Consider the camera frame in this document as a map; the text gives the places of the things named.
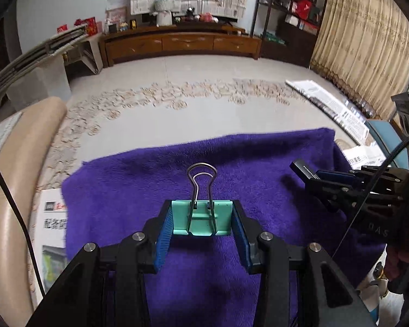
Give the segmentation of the right hand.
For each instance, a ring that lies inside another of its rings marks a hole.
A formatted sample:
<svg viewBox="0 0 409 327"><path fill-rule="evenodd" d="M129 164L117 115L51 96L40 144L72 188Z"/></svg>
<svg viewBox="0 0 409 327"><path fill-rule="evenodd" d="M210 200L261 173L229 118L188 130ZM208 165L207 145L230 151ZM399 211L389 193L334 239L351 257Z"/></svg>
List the right hand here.
<svg viewBox="0 0 409 327"><path fill-rule="evenodd" d="M404 282L404 276L409 268L409 251L399 250L392 245L386 246L386 264L384 272L388 278L388 290L402 295L409 290L409 281Z"/></svg>

